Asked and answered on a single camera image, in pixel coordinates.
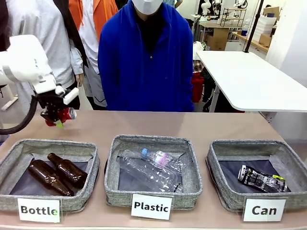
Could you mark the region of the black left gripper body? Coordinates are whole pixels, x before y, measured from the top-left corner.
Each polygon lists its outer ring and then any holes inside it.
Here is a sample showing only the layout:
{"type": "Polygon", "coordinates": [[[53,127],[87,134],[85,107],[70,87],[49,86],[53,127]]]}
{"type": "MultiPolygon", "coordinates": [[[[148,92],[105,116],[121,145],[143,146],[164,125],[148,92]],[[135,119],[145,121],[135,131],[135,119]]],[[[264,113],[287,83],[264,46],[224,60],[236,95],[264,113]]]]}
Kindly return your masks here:
{"type": "Polygon", "coordinates": [[[43,113],[58,112],[64,109],[63,92],[56,93],[55,90],[52,90],[44,93],[35,93],[35,96],[43,109],[43,113]]]}

